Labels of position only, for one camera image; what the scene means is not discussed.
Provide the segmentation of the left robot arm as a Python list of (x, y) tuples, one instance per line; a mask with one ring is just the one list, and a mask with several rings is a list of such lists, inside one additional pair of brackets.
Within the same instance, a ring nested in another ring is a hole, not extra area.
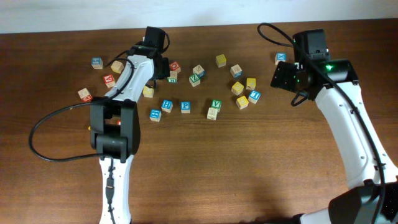
[(129, 174), (141, 129), (137, 101), (148, 81), (169, 77), (168, 34), (147, 27), (144, 40), (126, 51), (126, 67), (116, 85), (90, 106), (90, 142), (99, 155), (103, 178), (101, 223), (131, 223)]

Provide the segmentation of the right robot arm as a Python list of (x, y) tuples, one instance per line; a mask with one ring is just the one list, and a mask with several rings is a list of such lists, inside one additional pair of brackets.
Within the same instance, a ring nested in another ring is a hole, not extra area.
[(369, 119), (354, 67), (347, 59), (331, 59), (322, 29), (288, 40), (295, 62), (279, 62), (271, 86), (295, 93), (292, 106), (316, 103), (333, 133), (348, 186), (327, 208), (296, 215), (291, 223), (397, 223), (397, 167)]

